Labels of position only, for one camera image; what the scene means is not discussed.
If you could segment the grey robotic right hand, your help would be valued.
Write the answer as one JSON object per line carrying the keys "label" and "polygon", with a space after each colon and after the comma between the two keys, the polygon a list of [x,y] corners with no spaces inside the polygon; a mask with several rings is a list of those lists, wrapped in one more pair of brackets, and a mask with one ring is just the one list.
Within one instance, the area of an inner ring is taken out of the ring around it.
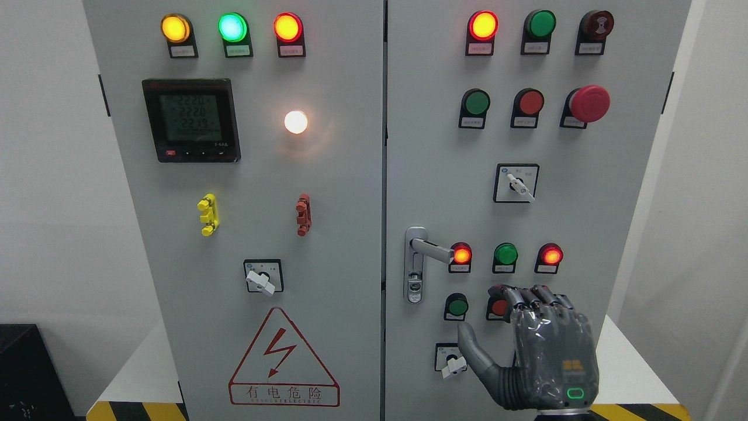
{"label": "grey robotic right hand", "polygon": [[535,409],[542,420],[588,419],[600,380],[588,318],[545,285],[500,284],[489,295],[507,301],[503,320],[514,330],[515,365],[497,365],[469,323],[457,333],[462,356],[490,397],[506,410]]}

